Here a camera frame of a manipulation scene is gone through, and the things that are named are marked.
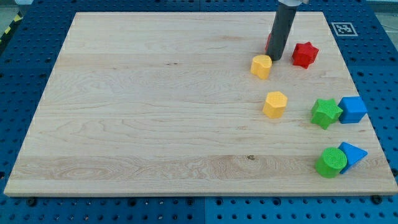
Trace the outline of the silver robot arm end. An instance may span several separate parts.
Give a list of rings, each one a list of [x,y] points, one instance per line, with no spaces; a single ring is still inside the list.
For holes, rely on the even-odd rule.
[[[301,4],[308,4],[310,0],[278,0],[281,4],[288,7],[297,7]]]

